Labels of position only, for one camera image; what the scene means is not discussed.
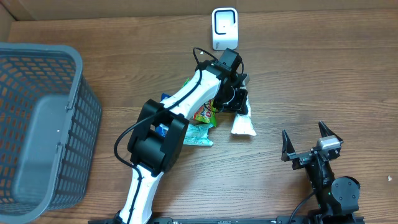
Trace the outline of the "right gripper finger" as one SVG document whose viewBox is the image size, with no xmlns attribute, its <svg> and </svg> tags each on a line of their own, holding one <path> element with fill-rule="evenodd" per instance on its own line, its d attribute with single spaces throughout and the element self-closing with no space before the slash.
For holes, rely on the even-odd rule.
<svg viewBox="0 0 398 224">
<path fill-rule="evenodd" d="M 292 160 L 296 155 L 295 149 L 285 129 L 282 130 L 282 153 L 281 160 L 284 162 Z"/>
<path fill-rule="evenodd" d="M 320 129 L 320 134 L 323 138 L 334 136 L 339 140 L 341 144 L 343 144 L 343 139 L 339 137 L 339 135 L 335 134 L 323 121 L 318 122 L 318 127 Z"/>
</svg>

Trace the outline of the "white tube with gold cap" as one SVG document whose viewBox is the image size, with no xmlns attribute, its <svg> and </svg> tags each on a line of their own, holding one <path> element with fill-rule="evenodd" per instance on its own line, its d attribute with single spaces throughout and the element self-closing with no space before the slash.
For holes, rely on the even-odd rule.
<svg viewBox="0 0 398 224">
<path fill-rule="evenodd" d="M 237 135 L 256 136 L 257 133 L 255 132 L 251 121 L 251 105 L 249 103 L 249 98 L 246 100 L 246 107 L 248 109 L 247 114 L 236 114 L 231 133 Z"/>
</svg>

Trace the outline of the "green Haribo gummy bag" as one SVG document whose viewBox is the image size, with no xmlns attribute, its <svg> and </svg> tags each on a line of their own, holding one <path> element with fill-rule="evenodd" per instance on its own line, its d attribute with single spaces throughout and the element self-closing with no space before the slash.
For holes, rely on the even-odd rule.
<svg viewBox="0 0 398 224">
<path fill-rule="evenodd" d="M 213 102 L 214 100 L 211 99 L 201 105 L 200 108 L 189 118 L 189 120 L 199 123 L 212 124 L 214 127 L 216 127 L 216 110 L 213 107 Z"/>
</svg>

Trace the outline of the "light teal snack packet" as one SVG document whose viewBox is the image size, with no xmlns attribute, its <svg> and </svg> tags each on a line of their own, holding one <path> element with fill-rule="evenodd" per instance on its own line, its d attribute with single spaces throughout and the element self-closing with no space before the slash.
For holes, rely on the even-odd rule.
<svg viewBox="0 0 398 224">
<path fill-rule="evenodd" d="M 183 140 L 184 145 L 188 146 L 212 146 L 213 141 L 208 139 L 208 131 L 213 125 L 208 124 L 189 124 L 185 138 Z"/>
</svg>

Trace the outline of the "blue snack bar wrapper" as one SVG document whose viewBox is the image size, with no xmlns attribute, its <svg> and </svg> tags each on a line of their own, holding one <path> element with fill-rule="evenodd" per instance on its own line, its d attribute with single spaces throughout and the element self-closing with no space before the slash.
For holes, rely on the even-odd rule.
<svg viewBox="0 0 398 224">
<path fill-rule="evenodd" d="M 163 101 L 164 99 L 169 98 L 170 95 L 163 93 L 161 94 L 161 100 Z M 155 132 L 158 133 L 159 135 L 165 137 L 167 134 L 167 131 L 169 130 L 169 128 L 164 125 L 164 124 L 159 124 L 156 128 L 155 128 Z"/>
</svg>

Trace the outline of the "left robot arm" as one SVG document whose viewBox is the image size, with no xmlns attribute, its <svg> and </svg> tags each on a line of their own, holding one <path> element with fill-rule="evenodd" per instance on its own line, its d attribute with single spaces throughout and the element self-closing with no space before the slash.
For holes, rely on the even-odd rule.
<svg viewBox="0 0 398 224">
<path fill-rule="evenodd" d="M 147 223 L 162 176 L 178 159 L 190 119 L 209 100 L 217 112 L 248 114 L 244 64 L 234 50 L 226 49 L 220 58 L 197 62 L 192 79 L 174 95 L 156 102 L 148 100 L 136 124 L 117 138 L 131 137 L 127 149 L 132 181 L 124 207 L 115 215 L 115 223 Z"/>
</svg>

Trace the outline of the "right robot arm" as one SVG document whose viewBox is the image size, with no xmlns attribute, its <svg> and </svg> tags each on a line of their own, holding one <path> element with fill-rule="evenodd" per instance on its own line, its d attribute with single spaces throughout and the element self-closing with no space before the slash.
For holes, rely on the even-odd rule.
<svg viewBox="0 0 398 224">
<path fill-rule="evenodd" d="M 293 170 L 305 169 L 312 192 L 283 223 L 364 223 L 357 217 L 360 183 L 350 176 L 336 178 L 330 161 L 340 156 L 344 140 L 323 121 L 318 122 L 321 138 L 308 152 L 296 153 L 285 130 L 282 131 L 281 160 L 291 161 Z"/>
</svg>

